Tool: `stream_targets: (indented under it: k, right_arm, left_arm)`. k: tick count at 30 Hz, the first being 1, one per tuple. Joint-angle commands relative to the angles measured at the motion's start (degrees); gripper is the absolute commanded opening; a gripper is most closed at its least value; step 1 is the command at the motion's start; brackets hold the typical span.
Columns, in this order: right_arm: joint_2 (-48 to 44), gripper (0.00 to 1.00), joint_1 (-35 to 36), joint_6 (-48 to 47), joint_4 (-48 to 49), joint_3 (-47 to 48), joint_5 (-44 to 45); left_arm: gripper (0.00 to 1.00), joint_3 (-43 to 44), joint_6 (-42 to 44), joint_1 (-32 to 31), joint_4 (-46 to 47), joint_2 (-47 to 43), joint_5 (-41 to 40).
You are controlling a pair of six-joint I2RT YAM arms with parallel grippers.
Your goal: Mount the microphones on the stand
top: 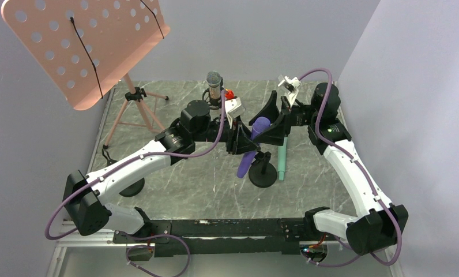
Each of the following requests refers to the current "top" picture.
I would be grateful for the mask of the black round-base microphone stand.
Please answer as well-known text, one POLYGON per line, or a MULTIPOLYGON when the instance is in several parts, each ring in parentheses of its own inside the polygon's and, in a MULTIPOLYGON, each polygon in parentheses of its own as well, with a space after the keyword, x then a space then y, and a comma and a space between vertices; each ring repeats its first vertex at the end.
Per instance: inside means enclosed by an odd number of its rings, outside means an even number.
POLYGON ((259 152, 252 162, 248 177, 250 182, 258 188, 269 188, 277 180, 278 173, 274 165, 270 163, 270 152, 259 152))

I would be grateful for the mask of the glitter microphone with mesh head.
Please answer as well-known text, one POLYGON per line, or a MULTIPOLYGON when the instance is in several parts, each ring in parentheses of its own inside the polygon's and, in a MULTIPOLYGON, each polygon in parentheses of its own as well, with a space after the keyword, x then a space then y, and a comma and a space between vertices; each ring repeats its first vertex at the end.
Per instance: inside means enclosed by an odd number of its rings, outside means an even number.
POLYGON ((206 82, 208 83, 209 87, 216 88, 216 93, 219 93, 223 79, 220 73, 218 73, 217 71, 210 71, 207 74, 206 82))

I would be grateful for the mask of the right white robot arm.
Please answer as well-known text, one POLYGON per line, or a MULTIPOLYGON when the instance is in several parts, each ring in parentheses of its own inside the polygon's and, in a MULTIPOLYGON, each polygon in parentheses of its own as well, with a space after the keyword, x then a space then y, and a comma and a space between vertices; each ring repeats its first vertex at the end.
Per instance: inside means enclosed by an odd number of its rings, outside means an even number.
POLYGON ((319 207, 306 212, 304 225, 309 233, 327 233, 345 240, 359 256, 395 246, 401 249, 402 232, 408 220, 403 205, 395 205, 380 190, 356 152, 352 137, 338 119, 341 104, 334 84, 319 83, 310 104, 289 100, 297 85, 284 84, 290 91, 282 96, 277 108, 277 93, 249 122, 256 127, 263 118, 269 126, 256 135, 260 144, 281 146, 294 126, 305 126, 318 152, 329 162, 345 186, 356 212, 348 216, 319 207))

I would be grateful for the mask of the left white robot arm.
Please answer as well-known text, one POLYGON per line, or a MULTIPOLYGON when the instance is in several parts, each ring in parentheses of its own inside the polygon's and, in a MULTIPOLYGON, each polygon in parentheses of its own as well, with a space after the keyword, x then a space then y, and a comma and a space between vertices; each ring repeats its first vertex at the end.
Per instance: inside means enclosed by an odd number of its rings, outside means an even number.
POLYGON ((169 128, 135 153, 104 169, 68 176, 63 196, 65 210, 82 236, 101 229, 123 231, 140 237, 149 234, 151 222, 140 208, 124 208, 111 199, 142 181, 155 171, 170 167, 182 159, 196 158, 195 144, 210 142, 209 153, 217 143, 225 143, 227 152, 240 155, 257 150, 250 131, 239 120, 245 111, 241 99, 226 100, 218 118, 212 119, 209 105, 194 100, 181 111, 169 128))

